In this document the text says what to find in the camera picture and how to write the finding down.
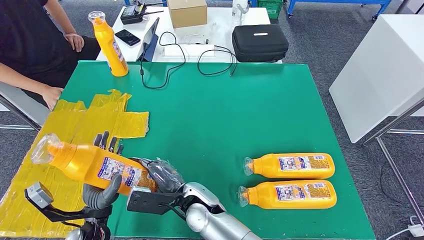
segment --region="plastic bottle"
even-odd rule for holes
[[[326,180],[263,182],[238,189],[242,207],[247,204],[263,209],[328,209],[337,202],[333,185]]]
[[[122,77],[128,73],[128,64],[115,41],[114,30],[105,21],[105,17],[102,11],[92,11],[88,14],[88,20],[93,24],[95,38],[107,58],[110,71],[114,76]]]
[[[156,183],[140,163],[94,145],[75,145],[46,134],[31,154],[34,164],[49,163],[70,179],[105,189],[115,173],[122,175],[118,193],[128,195],[133,186],[156,191]]]
[[[332,157],[327,153],[280,153],[244,159],[244,173],[267,178],[327,179],[335,172]]]

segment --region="yellow plastic sheet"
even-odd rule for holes
[[[9,189],[0,202],[1,237],[63,238],[74,229],[50,222],[24,196],[24,189],[40,181],[54,197],[53,206],[64,211],[84,207],[82,183],[66,177],[49,164],[33,164],[31,153],[47,133],[73,144],[91,144],[98,133],[109,131],[117,138],[144,137],[148,130],[148,112],[125,112],[131,95],[112,89],[110,94],[97,94],[88,109],[82,101],[59,100],[26,154]],[[72,221],[82,224],[82,220]]]

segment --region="green tabletop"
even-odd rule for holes
[[[145,79],[161,85],[174,63],[143,63]],[[204,63],[204,72],[227,63]],[[187,182],[215,193],[229,213],[264,239],[375,239],[349,169],[307,65],[239,63],[233,76],[201,75],[195,63],[175,70],[165,89],[143,87],[140,66],[111,75],[106,62],[78,64],[62,98],[83,100],[110,89],[129,93],[127,111],[150,112],[144,138],[122,140],[126,157],[169,160]],[[265,210],[240,207],[238,186],[272,181],[245,176],[245,157],[269,153],[323,152],[334,159],[329,179],[337,204],[318,210]],[[172,211],[153,215],[128,212],[127,197],[113,204],[108,226],[117,237],[200,238]]]

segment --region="green crate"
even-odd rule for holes
[[[283,5],[283,1],[280,0],[258,0],[257,6],[259,8],[266,8],[266,11],[268,12],[268,17],[270,19],[278,19],[278,16],[280,15],[281,6]]]

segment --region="bottle neck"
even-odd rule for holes
[[[258,158],[253,160],[253,173],[262,174],[262,159]]]
[[[102,23],[93,23],[93,28],[95,32],[103,32],[110,29],[111,27],[106,21],[104,21]]]
[[[51,160],[50,164],[55,166],[58,169],[65,169],[71,162],[75,152],[77,151],[77,145],[61,142],[62,147],[57,148],[54,153],[54,158]]]
[[[249,196],[250,205],[258,205],[258,190],[256,187],[250,187],[247,189],[247,194]]]

